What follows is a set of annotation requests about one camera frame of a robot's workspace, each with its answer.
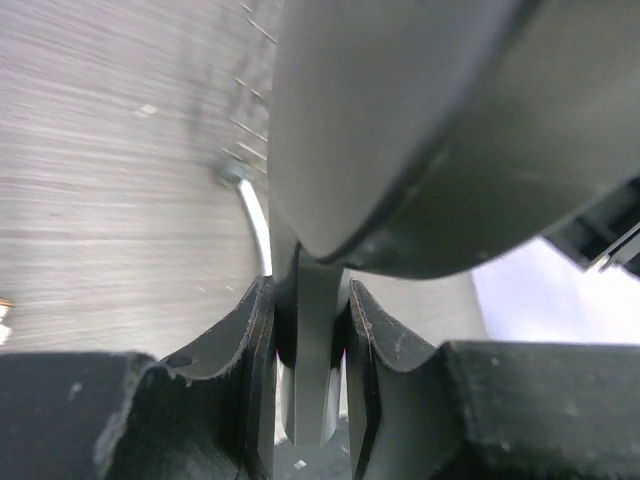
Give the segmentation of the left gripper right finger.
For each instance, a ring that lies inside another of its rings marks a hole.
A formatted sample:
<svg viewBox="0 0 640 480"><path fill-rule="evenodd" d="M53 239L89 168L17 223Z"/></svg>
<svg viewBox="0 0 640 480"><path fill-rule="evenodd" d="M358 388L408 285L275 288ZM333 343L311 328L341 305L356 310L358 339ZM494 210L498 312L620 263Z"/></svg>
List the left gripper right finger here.
<svg viewBox="0 0 640 480"><path fill-rule="evenodd" d="M361 282L350 295L349 440L357 479L635 479L639 350L432 346Z"/></svg>

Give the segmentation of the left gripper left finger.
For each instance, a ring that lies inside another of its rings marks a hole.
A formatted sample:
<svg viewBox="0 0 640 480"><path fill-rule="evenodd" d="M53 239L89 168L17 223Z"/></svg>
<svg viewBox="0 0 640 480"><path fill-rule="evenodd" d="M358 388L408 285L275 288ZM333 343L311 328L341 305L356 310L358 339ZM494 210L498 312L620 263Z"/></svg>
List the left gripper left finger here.
<svg viewBox="0 0 640 480"><path fill-rule="evenodd" d="M5 479L268 479L273 288L162 360L139 352L1 358Z"/></svg>

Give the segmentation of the grey shower head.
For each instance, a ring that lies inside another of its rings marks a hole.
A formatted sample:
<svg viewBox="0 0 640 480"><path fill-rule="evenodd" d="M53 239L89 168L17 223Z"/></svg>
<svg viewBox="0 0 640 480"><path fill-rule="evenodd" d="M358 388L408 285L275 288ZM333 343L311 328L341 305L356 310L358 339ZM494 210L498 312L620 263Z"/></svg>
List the grey shower head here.
<svg viewBox="0 0 640 480"><path fill-rule="evenodd" d="M349 271L441 278L538 235L637 260L635 1L287 1L269 115L296 444L336 427Z"/></svg>

